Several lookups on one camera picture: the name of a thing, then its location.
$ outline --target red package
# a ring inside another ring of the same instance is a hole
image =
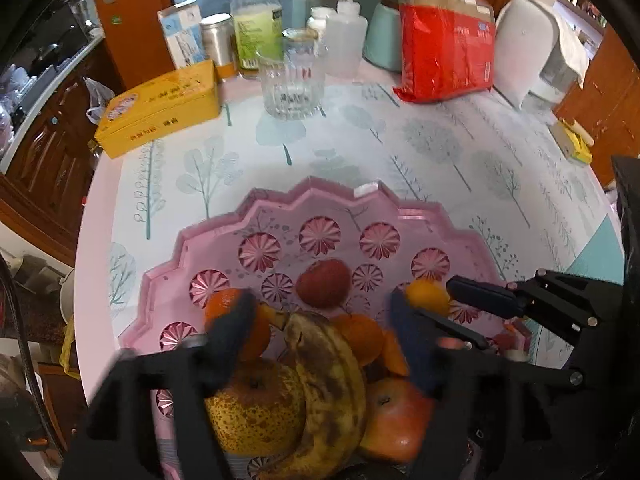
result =
[[[494,82],[495,21],[479,0],[402,0],[403,101],[456,97]]]

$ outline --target pink plastic tray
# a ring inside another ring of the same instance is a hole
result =
[[[294,284],[324,258],[340,258],[352,280],[344,305],[322,314],[358,312],[382,326],[388,294],[415,278],[444,283],[460,274],[500,283],[482,238],[455,229],[440,204],[399,200],[383,184],[354,192],[307,178],[288,193],[255,189],[236,212],[183,229],[172,259],[144,274],[138,316],[120,343],[141,353],[174,348],[202,332],[208,297],[230,286],[249,287],[277,308],[307,308]],[[518,348],[528,350],[530,334],[519,322],[505,323],[461,304],[453,305],[451,317],[488,338],[510,333]],[[284,348],[274,330],[264,355],[277,358]],[[166,420],[170,394],[158,392],[156,402]]]

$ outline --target white towel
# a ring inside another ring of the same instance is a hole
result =
[[[587,56],[587,52],[582,46],[582,43],[580,43],[578,37],[575,35],[574,30],[569,26],[566,20],[560,16],[560,14],[548,5],[537,0],[528,1],[535,4],[535,6],[553,18],[558,24],[560,52],[562,53],[562,57],[564,57],[566,65],[576,73],[578,77],[578,85],[580,85],[580,88],[583,88],[584,77],[586,76],[587,69],[589,68],[589,56]],[[506,4],[500,11],[498,20],[495,23],[496,28],[500,26],[500,20],[504,17],[512,3],[513,0]]]

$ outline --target green label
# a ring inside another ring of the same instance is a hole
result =
[[[275,44],[282,35],[282,8],[234,16],[234,23],[240,67],[256,70],[256,49],[265,44]]]

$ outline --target clear glass cup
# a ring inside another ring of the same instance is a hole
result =
[[[324,97],[326,47],[314,40],[281,38],[257,50],[264,108],[281,120],[315,114]]]

